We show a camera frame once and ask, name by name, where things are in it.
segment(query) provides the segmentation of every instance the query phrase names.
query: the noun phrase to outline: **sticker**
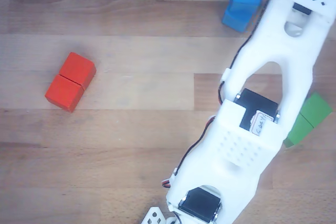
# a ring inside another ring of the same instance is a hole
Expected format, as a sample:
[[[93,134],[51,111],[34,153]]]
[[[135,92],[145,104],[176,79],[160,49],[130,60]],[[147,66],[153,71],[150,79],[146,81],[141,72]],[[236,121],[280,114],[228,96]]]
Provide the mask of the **sticker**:
[[[268,121],[273,121],[273,117],[270,115],[257,110],[256,114],[252,117],[251,119],[251,127],[250,127],[250,132],[253,134],[256,134],[257,136],[260,135],[261,130],[263,129],[264,123]]]

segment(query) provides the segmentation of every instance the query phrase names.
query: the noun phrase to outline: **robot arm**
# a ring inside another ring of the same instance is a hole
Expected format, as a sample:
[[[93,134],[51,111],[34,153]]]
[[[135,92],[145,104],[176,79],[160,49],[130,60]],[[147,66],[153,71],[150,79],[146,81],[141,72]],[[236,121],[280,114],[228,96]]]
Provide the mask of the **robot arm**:
[[[179,216],[174,221],[231,224],[244,210],[293,127],[335,17],[335,0],[269,0],[253,35],[222,76],[225,100],[207,124],[207,135],[169,180],[168,209]],[[242,91],[269,61],[281,66],[280,104]]]

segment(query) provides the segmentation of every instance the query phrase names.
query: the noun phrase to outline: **black wire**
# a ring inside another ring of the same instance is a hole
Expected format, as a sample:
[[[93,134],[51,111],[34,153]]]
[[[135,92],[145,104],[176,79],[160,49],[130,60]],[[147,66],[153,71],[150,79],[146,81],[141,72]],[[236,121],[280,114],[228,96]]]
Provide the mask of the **black wire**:
[[[223,104],[223,100],[222,100],[222,95],[221,95],[221,90],[222,90],[222,86],[224,85],[225,81],[222,81],[218,87],[218,100],[219,103],[222,105]]]
[[[262,10],[261,10],[261,13],[260,13],[260,15],[259,15],[259,17],[258,17],[256,26],[253,28],[251,34],[248,36],[248,38],[245,40],[245,42],[242,44],[242,46],[238,49],[238,51],[237,51],[236,55],[234,56],[234,58],[233,58],[233,60],[232,60],[232,62],[231,62],[231,65],[230,65],[229,68],[232,68],[232,66],[233,66],[233,64],[235,63],[235,60],[236,60],[238,54],[240,53],[241,49],[248,43],[248,41],[251,39],[252,35],[253,35],[254,32],[256,31],[256,29],[257,29],[257,27],[258,27],[258,25],[259,25],[259,23],[260,23],[260,21],[261,21],[263,15],[264,15],[264,13],[265,13],[265,10],[266,10],[266,7],[268,6],[269,1],[270,1],[270,0],[266,0],[266,3],[265,3],[265,5],[263,6],[263,8],[262,8]],[[222,103],[223,103],[223,99],[222,99],[222,96],[221,96],[221,93],[220,93],[220,92],[221,92],[221,90],[222,90],[222,86],[223,86],[223,85],[224,85],[224,81],[221,82],[221,84],[219,85],[219,88],[218,88],[218,100],[219,100],[219,103],[220,103],[221,105],[222,105]]]
[[[205,125],[205,129],[201,135],[201,137],[192,145],[189,147],[189,149],[187,150],[187,152],[184,154],[184,156],[182,157],[177,169],[176,169],[176,172],[175,172],[175,176],[177,175],[177,172],[179,171],[184,159],[186,158],[186,156],[188,155],[188,153],[202,140],[202,138],[204,137],[205,135],[205,132],[206,130],[208,129],[209,125],[215,120],[215,117],[212,117]]]
[[[182,224],[181,218],[179,217],[179,215],[176,212],[173,212],[173,214],[175,214],[175,216],[177,217],[177,219],[179,220],[180,224]]]

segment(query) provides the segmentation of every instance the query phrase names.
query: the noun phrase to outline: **green block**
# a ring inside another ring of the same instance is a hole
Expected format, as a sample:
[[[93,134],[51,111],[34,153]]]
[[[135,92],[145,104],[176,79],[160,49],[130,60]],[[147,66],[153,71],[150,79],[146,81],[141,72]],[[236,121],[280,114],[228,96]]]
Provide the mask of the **green block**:
[[[317,93],[314,93],[304,102],[300,111],[301,115],[306,118],[313,127],[319,125],[331,112],[331,107]]]
[[[301,142],[311,131],[313,126],[299,114],[296,118],[292,130],[289,132],[287,139],[284,141],[286,147],[291,147]]]
[[[284,140],[284,145],[286,148],[292,147],[294,144],[289,140],[289,138],[286,138]]]

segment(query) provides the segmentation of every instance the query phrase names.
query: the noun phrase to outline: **wooden block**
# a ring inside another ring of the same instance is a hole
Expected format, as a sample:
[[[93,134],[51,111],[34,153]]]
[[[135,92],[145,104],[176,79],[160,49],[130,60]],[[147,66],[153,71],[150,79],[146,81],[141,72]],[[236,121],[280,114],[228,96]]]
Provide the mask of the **wooden block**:
[[[83,87],[85,90],[96,73],[92,61],[71,52],[59,70],[59,74]]]
[[[45,97],[52,104],[72,112],[83,93],[84,89],[81,85],[58,74],[51,83]]]

